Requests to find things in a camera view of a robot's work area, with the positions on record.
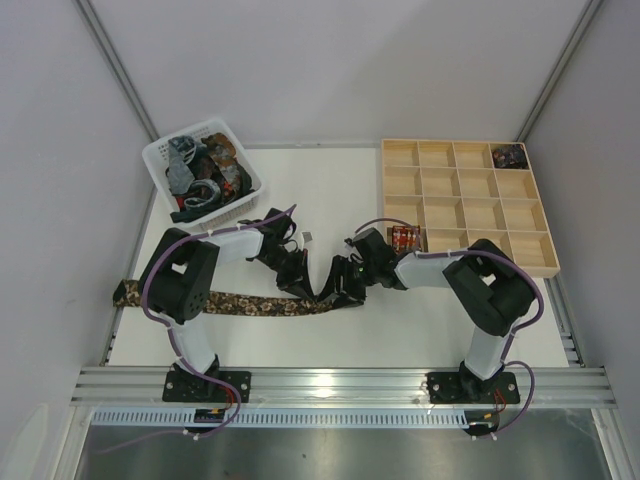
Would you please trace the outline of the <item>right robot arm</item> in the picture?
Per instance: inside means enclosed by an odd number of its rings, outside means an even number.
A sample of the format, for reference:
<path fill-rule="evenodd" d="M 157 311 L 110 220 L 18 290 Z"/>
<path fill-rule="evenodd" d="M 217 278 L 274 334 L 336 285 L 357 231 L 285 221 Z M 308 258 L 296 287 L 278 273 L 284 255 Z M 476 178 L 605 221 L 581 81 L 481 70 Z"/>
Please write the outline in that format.
<path fill-rule="evenodd" d="M 352 242 L 353 258 L 333 258 L 318 301 L 334 308 L 357 306 L 370 286 L 393 290 L 448 287 L 474 324 L 471 345 L 459 375 L 466 389 L 488 383 L 506 366 L 518 331 L 544 313 L 541 291 L 530 275 L 493 242 L 446 252 L 397 253 L 386 243 Z"/>

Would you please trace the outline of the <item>brown floral tie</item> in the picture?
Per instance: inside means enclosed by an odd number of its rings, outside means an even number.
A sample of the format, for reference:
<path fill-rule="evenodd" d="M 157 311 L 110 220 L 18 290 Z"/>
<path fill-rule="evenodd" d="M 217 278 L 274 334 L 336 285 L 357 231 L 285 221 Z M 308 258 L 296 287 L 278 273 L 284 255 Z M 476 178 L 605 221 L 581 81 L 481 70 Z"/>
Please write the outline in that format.
<path fill-rule="evenodd" d="M 141 307 L 138 281 L 122 280 L 112 296 L 116 308 Z M 327 313 L 333 306 L 299 298 L 273 298 L 210 291 L 203 312 L 211 315 L 296 317 Z"/>

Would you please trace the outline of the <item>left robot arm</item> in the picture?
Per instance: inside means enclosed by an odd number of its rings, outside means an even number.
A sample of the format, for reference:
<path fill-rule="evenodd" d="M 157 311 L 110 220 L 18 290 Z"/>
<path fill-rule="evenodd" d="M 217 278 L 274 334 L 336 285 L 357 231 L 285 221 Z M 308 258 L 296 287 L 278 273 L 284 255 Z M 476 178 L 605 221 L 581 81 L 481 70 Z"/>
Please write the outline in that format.
<path fill-rule="evenodd" d="M 218 266 L 237 260 L 257 260 L 276 273 L 279 290 L 314 304 L 308 272 L 308 251 L 286 245 L 296 224 L 291 215 L 272 208 L 258 221 L 241 221 L 233 227 L 200 234 L 168 229 L 147 264 L 138 288 L 145 315 L 167 332 L 178 366 L 189 374 L 219 384 L 209 369 L 217 354 L 195 318 L 204 312 Z"/>

